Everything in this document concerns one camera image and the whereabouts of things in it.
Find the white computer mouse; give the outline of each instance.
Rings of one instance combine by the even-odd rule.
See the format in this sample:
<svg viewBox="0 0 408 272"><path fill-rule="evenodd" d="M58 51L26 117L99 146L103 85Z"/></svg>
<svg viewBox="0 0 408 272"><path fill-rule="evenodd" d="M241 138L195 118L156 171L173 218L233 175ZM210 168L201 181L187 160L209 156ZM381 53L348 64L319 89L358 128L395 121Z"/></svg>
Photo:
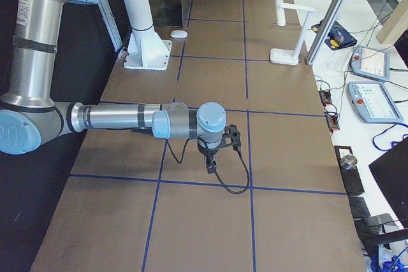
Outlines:
<svg viewBox="0 0 408 272"><path fill-rule="evenodd" d="M170 36L172 38L186 38L187 37L187 32L183 30L174 30L170 33Z"/></svg>

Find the metal cylinder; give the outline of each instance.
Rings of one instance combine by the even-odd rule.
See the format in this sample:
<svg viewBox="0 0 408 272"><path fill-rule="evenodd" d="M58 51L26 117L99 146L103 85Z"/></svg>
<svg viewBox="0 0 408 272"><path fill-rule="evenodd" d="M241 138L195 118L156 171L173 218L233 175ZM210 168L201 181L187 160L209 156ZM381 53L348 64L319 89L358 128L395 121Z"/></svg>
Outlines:
<svg viewBox="0 0 408 272"><path fill-rule="evenodd" d="M408 239L408 229L400 229L395 232L379 234L363 240L365 246L383 245Z"/></svg>
<svg viewBox="0 0 408 272"><path fill-rule="evenodd" d="M124 2L140 52L140 40L146 38L147 41L151 41L155 33L149 0L124 0Z"/></svg>
<svg viewBox="0 0 408 272"><path fill-rule="evenodd" d="M19 0L13 40L10 89L2 102L26 108L50 108L52 71L61 21L68 0Z"/></svg>
<svg viewBox="0 0 408 272"><path fill-rule="evenodd" d="M152 127L154 112L160 104L100 104L76 103L70 117L74 130L84 129L131 129Z"/></svg>
<svg viewBox="0 0 408 272"><path fill-rule="evenodd" d="M357 165L357 158L352 154L347 154L340 160L340 166L345 170L353 169Z"/></svg>
<svg viewBox="0 0 408 272"><path fill-rule="evenodd" d="M57 110L47 113L22 113L36 125L41 134L41 145L54 140L60 134L64 124Z"/></svg>
<svg viewBox="0 0 408 272"><path fill-rule="evenodd" d="M222 141L222 133L223 131L217 133L208 132L200 127L200 125L198 125L198 135L203 141L207 143L208 149L214 149L219 146ZM201 140L198 140L198 144L201 147L205 148L205 145Z"/></svg>
<svg viewBox="0 0 408 272"><path fill-rule="evenodd" d="M306 64L313 65L314 60L316 59L317 54L319 53L320 48L322 47L324 43L324 40L326 39L330 29L332 28L332 25L344 1L345 0L332 0L331 1L331 4L319 28L319 32L317 33L316 38L314 39L313 44L310 48L309 54L306 57Z"/></svg>

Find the electronic component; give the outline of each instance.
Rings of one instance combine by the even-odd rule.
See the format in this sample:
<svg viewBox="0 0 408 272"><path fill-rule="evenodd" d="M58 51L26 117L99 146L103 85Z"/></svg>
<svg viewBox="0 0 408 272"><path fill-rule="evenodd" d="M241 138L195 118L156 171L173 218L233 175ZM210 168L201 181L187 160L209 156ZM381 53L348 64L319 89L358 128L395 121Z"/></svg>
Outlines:
<svg viewBox="0 0 408 272"><path fill-rule="evenodd" d="M334 151L336 153L337 162L339 164L340 173L342 175L344 188L346 189L347 194L351 197L362 195L364 193L364 187L361 182L360 175L358 174L357 166L346 170L340 165L341 159L349 154L353 154L351 147L334 146Z"/></svg>
<svg viewBox="0 0 408 272"><path fill-rule="evenodd" d="M350 82L348 94L358 115L368 124L402 122L397 106L381 82Z"/></svg>
<svg viewBox="0 0 408 272"><path fill-rule="evenodd" d="M390 79L388 52L358 46L351 56L350 67L356 75L379 81L388 81Z"/></svg>
<svg viewBox="0 0 408 272"><path fill-rule="evenodd" d="M317 33L321 27L323 20L320 21L320 24L316 24L312 26L312 30ZM326 45L330 47L332 50L343 49L347 47L354 46L357 44L357 40L343 28L336 20L334 21L330 31L328 33L328 39L324 42Z"/></svg>
<svg viewBox="0 0 408 272"><path fill-rule="evenodd" d="M331 132L340 130L340 126L338 123L338 115L331 115L329 113L324 114L327 121L327 126Z"/></svg>
<svg viewBox="0 0 408 272"><path fill-rule="evenodd" d="M332 103L331 96L332 95L330 93L330 90L319 90L319 97L320 97L321 104L323 104L323 106L325 106L326 104Z"/></svg>

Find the white mounting bracket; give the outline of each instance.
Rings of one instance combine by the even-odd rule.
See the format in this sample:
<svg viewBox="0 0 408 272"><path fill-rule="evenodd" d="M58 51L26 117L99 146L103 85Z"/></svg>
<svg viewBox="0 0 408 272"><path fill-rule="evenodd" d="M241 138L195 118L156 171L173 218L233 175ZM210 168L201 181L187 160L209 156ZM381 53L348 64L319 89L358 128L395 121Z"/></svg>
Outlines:
<svg viewBox="0 0 408 272"><path fill-rule="evenodd" d="M299 53L302 43L305 39L306 30L310 27L311 17L315 12L315 8L310 6L298 6L297 4L284 3L283 0L275 0L276 3L276 21L281 27L286 25L285 9L307 11L305 22L303 23L302 31L294 50L273 48L270 51L270 61L277 64L297 65L299 63Z"/></svg>
<svg viewBox="0 0 408 272"><path fill-rule="evenodd" d="M153 40L141 38L140 51L133 33L127 48L124 67L128 69L166 70L170 60L171 41L162 40L155 32Z"/></svg>

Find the table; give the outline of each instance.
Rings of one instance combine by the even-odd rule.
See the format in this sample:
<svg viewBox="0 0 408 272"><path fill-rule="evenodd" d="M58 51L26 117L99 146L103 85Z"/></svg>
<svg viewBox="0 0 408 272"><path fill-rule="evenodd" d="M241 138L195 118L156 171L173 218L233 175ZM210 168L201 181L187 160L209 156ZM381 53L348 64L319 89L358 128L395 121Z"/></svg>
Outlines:
<svg viewBox="0 0 408 272"><path fill-rule="evenodd" d="M178 165L163 140L89 131L32 272L365 270L313 72L269 61L300 33L294 12L276 24L273 4L193 0L168 69L125 70L121 57L101 98L219 102L241 132L249 190L228 194L194 143ZM180 154L184 140L170 143ZM216 159L226 183L246 182L233 151Z"/></svg>
<svg viewBox="0 0 408 272"><path fill-rule="evenodd" d="M331 0L294 0L296 4L312 6L316 8L316 13L313 16L312 24L318 24L324 18ZM298 16L301 24L305 19L305 14L298 11ZM337 20L349 32L358 32L372 28L372 25L377 24L377 17L372 11L367 0L346 0L340 10ZM376 34L381 29L381 26L374 30L374 35L370 40L369 46L372 48L383 49L389 45L382 45L376 39ZM365 33L353 34L358 40L358 44L367 45L370 35ZM309 49L316 35L310 30L305 39L306 47ZM343 71L347 69L348 61L351 56L352 48L347 48L338 51L330 50L326 45L323 45L319 55L313 64L313 72L327 81L332 87L341 87L343 85ZM406 69L403 60L394 47L388 48L390 53L390 67L397 69ZM391 72L391 81L408 86L408 75L404 73ZM349 81L367 81L369 79L355 76L351 73L347 76ZM386 87L394 100L407 99L408 92L400 89L390 83L386 83ZM365 189L364 199L368 206L371 215L379 215L389 213L395 220L397 217L390 208L388 202L379 190L368 165L380 157L383 152L377 150L372 145L372 137L379 134L390 125L386 124L364 124L357 114L354 112L347 94L342 96L341 90L332 92L332 99L335 105L342 106L340 112L340 131L333 134L331 140L334 145L350 146L353 149L355 156L358 158L358 170ZM398 104L398 109L402 116L408 118L408 104ZM378 144L383 148L389 148L391 140L401 140L403 128L395 128L391 130L386 137L378 139Z"/></svg>

